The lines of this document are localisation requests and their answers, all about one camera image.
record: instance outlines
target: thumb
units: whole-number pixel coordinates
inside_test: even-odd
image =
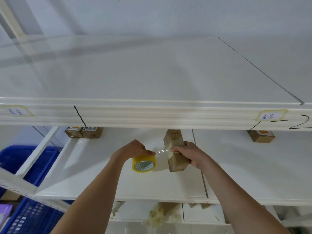
[[[185,146],[182,146],[182,145],[174,145],[170,148],[170,151],[171,152],[175,152],[175,151],[178,151],[180,153],[183,153],[185,151]]]
[[[156,155],[156,153],[153,152],[153,151],[150,151],[150,150],[144,150],[143,155],[145,155],[145,156],[153,156],[153,155]]]

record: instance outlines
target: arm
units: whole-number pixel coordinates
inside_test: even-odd
[[[124,163],[131,157],[155,155],[134,140],[112,154],[99,175],[80,194],[51,234],[105,233]]]
[[[290,234],[288,230],[244,191],[211,157],[194,143],[173,146],[191,159],[192,165],[200,169],[216,194],[220,204],[237,234]]]

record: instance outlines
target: patterned tape core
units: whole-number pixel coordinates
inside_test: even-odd
[[[154,166],[155,166],[154,162],[146,160],[135,164],[134,169],[140,172],[146,172],[153,169]]]

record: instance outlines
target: person's left hand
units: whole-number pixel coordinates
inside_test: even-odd
[[[150,150],[146,150],[145,146],[142,145],[138,140],[133,140],[129,144],[118,149],[113,153],[114,156],[119,156],[124,161],[127,161],[129,158],[138,157],[138,156],[152,156],[156,153]]]

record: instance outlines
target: hand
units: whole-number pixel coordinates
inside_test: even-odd
[[[145,146],[142,145],[138,140],[133,140],[129,144],[118,149],[113,153],[113,156],[118,156],[124,161],[127,161],[129,158],[146,156],[146,155],[155,155],[156,153],[150,150],[146,150]]]
[[[170,151],[180,152],[192,161],[192,166],[200,169],[199,166],[202,165],[203,161],[207,158],[208,155],[192,142],[184,141],[184,144],[185,146],[174,145],[170,148]]]

